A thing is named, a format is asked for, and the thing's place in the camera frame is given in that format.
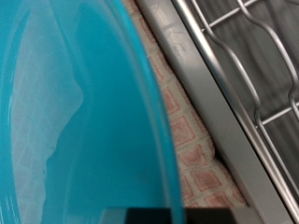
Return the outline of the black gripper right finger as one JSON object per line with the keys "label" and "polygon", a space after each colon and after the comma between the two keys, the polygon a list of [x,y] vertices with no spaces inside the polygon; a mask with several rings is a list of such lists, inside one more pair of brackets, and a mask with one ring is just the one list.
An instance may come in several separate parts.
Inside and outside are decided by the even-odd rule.
{"label": "black gripper right finger", "polygon": [[187,224],[263,224],[251,208],[186,208]]}

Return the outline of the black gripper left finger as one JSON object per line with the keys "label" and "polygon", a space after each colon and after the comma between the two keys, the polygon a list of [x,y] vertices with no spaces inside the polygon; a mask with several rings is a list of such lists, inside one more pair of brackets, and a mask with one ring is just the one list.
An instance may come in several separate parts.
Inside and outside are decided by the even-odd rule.
{"label": "black gripper left finger", "polygon": [[108,208],[100,224],[172,224],[167,208]]}

